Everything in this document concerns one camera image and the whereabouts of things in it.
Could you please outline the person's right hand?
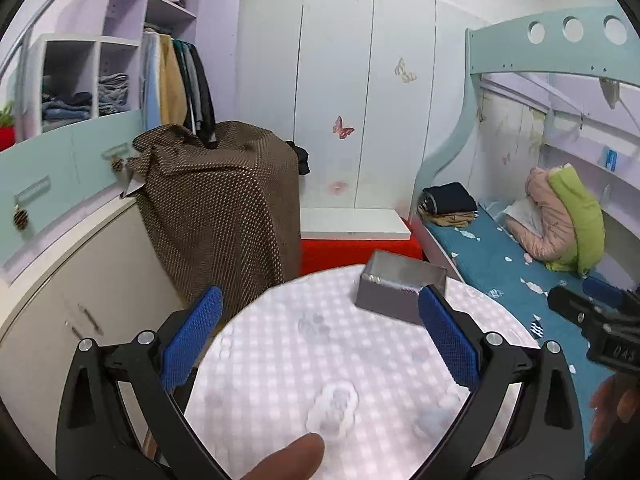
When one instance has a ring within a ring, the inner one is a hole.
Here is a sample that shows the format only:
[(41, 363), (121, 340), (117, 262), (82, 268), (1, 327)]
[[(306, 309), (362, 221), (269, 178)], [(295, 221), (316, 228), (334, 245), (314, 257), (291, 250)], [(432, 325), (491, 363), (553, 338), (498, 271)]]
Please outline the person's right hand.
[(639, 407), (639, 389), (636, 380), (628, 375), (616, 373), (597, 388), (590, 403), (593, 419), (589, 431), (591, 444), (598, 444), (616, 420), (630, 422)]

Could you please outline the person's left hand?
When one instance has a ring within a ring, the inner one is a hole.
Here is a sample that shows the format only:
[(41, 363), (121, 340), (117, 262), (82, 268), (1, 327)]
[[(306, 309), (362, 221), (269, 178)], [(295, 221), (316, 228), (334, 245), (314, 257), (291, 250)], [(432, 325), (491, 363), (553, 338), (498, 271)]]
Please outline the person's left hand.
[(305, 434), (264, 458), (243, 480), (308, 480), (319, 469), (325, 450), (320, 434)]

